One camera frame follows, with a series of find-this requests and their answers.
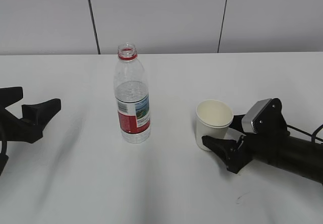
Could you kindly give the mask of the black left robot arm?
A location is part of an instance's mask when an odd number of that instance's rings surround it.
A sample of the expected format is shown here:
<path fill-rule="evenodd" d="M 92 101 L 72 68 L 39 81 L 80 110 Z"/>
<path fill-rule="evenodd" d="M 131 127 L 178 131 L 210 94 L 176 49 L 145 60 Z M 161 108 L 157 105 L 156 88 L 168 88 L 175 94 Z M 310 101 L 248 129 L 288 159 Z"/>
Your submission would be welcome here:
<path fill-rule="evenodd" d="M 9 141 L 34 143 L 43 137 L 51 119 L 61 110 L 61 100 L 54 98 L 38 104 L 21 106 L 22 118 L 17 118 L 6 108 L 23 98 L 23 88 L 1 88 L 1 172 L 7 162 Z"/>

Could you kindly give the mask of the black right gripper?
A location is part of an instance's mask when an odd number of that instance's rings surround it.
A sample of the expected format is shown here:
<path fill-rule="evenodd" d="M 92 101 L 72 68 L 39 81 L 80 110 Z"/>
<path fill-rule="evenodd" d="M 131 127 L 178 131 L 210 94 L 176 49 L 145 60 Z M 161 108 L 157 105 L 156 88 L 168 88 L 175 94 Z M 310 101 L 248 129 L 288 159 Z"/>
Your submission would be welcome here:
<path fill-rule="evenodd" d="M 256 133 L 245 133 L 242 127 L 244 115 L 234 115 L 229 128 L 241 133 L 238 141 L 203 136 L 202 144 L 215 153 L 227 170 L 238 173 L 254 159 L 267 163 L 275 162 L 278 148 L 290 136 L 287 123 L 282 115 L 280 100 L 271 100 L 256 119 Z"/>

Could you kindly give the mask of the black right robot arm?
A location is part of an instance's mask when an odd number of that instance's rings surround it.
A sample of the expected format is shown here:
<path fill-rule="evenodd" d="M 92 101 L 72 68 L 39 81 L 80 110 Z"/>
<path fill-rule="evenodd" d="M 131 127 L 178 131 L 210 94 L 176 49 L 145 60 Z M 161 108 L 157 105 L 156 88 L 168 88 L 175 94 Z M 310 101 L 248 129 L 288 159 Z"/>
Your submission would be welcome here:
<path fill-rule="evenodd" d="M 260 100 L 244 115 L 235 115 L 229 128 L 239 131 L 239 140 L 203 134 L 202 144 L 214 152 L 228 171 L 237 174 L 253 160 L 259 160 L 322 183 L 322 144 L 316 143 L 318 127 L 311 140 L 292 137 L 278 98 Z"/>

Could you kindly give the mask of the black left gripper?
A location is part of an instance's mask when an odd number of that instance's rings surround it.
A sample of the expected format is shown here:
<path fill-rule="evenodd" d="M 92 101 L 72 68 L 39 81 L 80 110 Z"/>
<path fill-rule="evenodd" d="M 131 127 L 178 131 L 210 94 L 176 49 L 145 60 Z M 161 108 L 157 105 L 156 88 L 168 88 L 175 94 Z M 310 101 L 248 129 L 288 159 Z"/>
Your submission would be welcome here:
<path fill-rule="evenodd" d="M 61 100 L 54 98 L 38 104 L 22 105 L 19 119 L 6 107 L 23 98 L 21 86 L 0 89 L 1 100 L 1 140 L 34 143 L 43 137 L 43 130 L 61 110 Z"/>

